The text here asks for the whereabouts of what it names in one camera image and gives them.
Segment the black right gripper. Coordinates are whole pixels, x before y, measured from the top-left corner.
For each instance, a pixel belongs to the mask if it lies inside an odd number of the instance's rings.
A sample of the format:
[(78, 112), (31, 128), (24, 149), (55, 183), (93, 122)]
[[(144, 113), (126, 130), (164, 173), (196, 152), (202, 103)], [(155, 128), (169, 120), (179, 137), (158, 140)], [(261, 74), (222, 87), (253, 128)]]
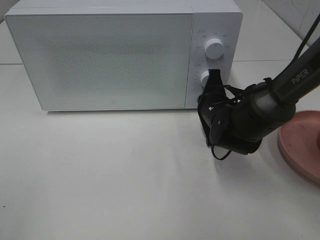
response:
[(236, 148), (231, 113), (238, 102), (238, 89), (224, 85), (220, 69), (209, 69), (206, 86), (198, 97), (197, 113), (209, 147)]

